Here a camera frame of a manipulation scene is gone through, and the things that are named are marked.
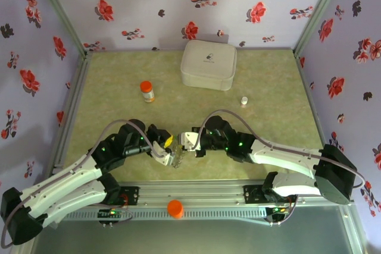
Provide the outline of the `silver chain keyring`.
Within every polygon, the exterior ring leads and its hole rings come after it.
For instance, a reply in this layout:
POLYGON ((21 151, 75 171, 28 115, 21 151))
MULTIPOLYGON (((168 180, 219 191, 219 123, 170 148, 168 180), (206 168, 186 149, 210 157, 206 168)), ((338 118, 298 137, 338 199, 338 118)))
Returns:
POLYGON ((186 155, 186 152, 184 151, 184 153, 183 153, 183 155, 181 156, 181 159, 180 159, 179 161, 175 161, 175 160, 173 159, 172 166, 173 166, 174 168, 179 168, 179 167, 180 167, 180 164, 182 163, 182 160, 183 160, 183 158, 184 158, 185 155, 186 155))

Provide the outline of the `orange capped pill bottle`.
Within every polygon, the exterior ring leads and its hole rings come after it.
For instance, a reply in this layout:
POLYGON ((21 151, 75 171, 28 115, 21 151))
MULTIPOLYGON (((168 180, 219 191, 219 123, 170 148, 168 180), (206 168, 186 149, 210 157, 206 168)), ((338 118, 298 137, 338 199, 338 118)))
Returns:
POLYGON ((150 81, 142 81, 140 83, 140 91, 145 102, 151 103, 155 100, 153 85, 150 81))

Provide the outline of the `orange cylinder button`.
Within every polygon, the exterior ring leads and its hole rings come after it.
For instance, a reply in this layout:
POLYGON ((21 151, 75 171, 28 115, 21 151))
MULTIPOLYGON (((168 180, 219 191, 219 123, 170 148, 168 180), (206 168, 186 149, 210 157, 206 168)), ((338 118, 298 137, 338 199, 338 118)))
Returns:
POLYGON ((167 204, 167 212, 172 218, 181 219, 184 214, 183 204, 179 200, 171 200, 167 204))

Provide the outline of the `small circuit board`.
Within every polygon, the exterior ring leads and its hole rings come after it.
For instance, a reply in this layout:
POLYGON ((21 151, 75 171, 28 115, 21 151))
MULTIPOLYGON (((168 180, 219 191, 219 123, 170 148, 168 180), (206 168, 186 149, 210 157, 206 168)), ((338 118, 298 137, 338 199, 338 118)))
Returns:
POLYGON ((98 218, 121 218, 124 211, 116 208, 99 209, 97 213, 98 218))
POLYGON ((271 207, 271 208, 266 208, 266 214, 267 216, 269 215, 287 215, 290 213, 291 208, 290 207, 271 207))

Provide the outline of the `white zipped medicine case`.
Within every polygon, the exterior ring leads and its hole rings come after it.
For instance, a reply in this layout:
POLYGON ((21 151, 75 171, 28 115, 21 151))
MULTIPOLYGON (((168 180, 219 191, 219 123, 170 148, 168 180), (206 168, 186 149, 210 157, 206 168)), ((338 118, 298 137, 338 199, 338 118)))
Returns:
POLYGON ((237 50, 226 43, 191 40, 180 65, 182 83, 190 87, 227 91, 236 72, 237 50))

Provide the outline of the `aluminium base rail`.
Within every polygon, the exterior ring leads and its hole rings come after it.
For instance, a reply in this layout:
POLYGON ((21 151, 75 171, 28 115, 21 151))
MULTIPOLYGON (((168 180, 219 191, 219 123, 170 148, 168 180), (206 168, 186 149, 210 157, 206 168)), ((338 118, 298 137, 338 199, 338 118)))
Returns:
POLYGON ((243 205, 283 206, 288 203, 246 204, 243 186, 262 185, 281 196, 296 195, 296 201, 304 196, 321 196, 338 205, 351 202, 350 190, 338 190, 328 181, 319 189, 317 183, 309 178, 303 179, 296 174, 274 173, 264 181, 250 180, 207 180, 207 181, 151 181, 145 183, 106 183, 107 193, 118 190, 121 186, 138 186, 139 199, 136 206, 162 207, 171 200, 179 200, 189 207, 231 207, 243 205))

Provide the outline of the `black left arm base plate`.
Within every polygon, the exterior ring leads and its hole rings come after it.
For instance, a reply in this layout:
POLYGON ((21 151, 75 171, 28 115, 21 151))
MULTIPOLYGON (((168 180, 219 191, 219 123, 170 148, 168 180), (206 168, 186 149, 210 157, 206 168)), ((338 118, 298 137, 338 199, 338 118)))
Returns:
POLYGON ((109 192, 105 199, 95 205, 107 205, 112 207, 136 206, 139 199, 138 186, 121 186, 118 190, 109 192))

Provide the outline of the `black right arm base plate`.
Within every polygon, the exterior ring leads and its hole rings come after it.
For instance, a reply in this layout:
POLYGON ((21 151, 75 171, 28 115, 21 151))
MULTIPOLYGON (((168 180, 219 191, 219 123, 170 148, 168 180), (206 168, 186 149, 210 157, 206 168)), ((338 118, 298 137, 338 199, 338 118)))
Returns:
POLYGON ((294 203, 296 195, 281 196, 269 188, 262 185, 243 186, 243 197, 246 204, 255 203, 294 203))

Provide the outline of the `aluminium side rail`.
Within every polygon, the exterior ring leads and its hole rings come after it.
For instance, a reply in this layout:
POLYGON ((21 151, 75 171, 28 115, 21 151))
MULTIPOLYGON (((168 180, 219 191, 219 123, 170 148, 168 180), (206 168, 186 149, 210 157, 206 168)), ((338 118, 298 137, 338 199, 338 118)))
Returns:
POLYGON ((320 150, 323 149, 326 140, 312 99, 312 90, 307 86, 298 56, 295 56, 295 62, 301 81, 301 84, 297 84, 297 86, 299 90, 301 90, 301 86, 304 89, 304 95, 300 95, 301 92, 297 94, 297 101, 301 101, 301 103, 297 106, 296 127, 292 128, 293 134, 296 136, 295 144, 297 147, 308 150, 314 148, 320 150))
POLYGON ((51 154, 51 167, 49 169, 51 174, 55 174, 63 169, 92 54, 92 52, 85 53, 85 57, 79 62, 71 82, 71 88, 69 89, 64 108, 63 120, 58 128, 57 138, 55 139, 51 154))

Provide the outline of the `aluminium frame post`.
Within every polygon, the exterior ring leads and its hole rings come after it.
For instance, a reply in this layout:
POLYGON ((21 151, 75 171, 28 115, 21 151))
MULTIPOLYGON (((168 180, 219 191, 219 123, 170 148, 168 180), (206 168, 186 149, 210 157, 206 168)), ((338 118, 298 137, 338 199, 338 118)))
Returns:
POLYGON ((49 1, 52 5, 54 11, 56 12, 58 18, 60 19, 60 21, 64 25, 66 32, 70 35, 71 40, 75 44, 81 58, 86 59, 88 53, 85 51, 83 45, 81 44, 80 39, 79 39, 73 25, 71 24, 70 19, 68 18, 67 14, 64 11, 63 6, 60 3, 60 0, 49 0, 49 1))
POLYGON ((293 54, 297 58, 301 55, 302 51, 306 47, 308 41, 310 40, 314 29, 317 27, 320 19, 327 10, 331 0, 318 0, 311 18, 308 20, 305 28, 303 29, 294 49, 293 54))

